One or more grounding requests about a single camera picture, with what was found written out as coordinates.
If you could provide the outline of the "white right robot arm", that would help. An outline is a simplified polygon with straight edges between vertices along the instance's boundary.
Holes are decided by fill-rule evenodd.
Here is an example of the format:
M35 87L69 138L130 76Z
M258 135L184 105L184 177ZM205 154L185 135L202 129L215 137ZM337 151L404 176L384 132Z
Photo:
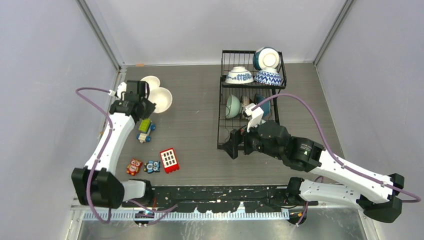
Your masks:
M328 184L291 177L285 190L285 199L291 205L335 203L361 210L365 216L382 223L393 223L402 213L403 202L398 197L405 182L402 175L381 175L341 158L335 160L323 145L292 136L275 121L232 130L221 149L232 159L238 157L240 150L245 155L263 153L292 170L336 181Z

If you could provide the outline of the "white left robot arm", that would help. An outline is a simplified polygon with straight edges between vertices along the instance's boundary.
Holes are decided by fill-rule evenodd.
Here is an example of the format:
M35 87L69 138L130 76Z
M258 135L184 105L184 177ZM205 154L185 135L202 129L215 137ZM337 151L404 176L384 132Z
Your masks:
M104 133L93 154L83 168L74 168L71 180L81 205L102 208L119 208L123 202L135 200L141 207L153 202L150 181L130 179L119 181L116 168L127 137L137 122L150 117L156 105L149 101L150 86L141 80L129 80L108 94L116 97L108 111L98 110L106 116Z

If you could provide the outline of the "beige bowl with flower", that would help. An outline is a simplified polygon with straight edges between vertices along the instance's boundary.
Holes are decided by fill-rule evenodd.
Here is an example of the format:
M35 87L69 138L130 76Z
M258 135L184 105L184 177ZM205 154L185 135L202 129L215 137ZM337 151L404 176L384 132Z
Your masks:
M173 102L173 96L167 88L158 87L150 91L148 100L155 104L153 113L160 114L170 108Z

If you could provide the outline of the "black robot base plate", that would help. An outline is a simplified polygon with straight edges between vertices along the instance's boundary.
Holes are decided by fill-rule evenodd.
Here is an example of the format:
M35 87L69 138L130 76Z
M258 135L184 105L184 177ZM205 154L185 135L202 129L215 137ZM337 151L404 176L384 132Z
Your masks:
M247 213L274 213L281 209L303 207L305 202L286 192L285 185L210 185L154 186L141 198L124 201L124 208L155 207L175 212L234 213L244 207Z

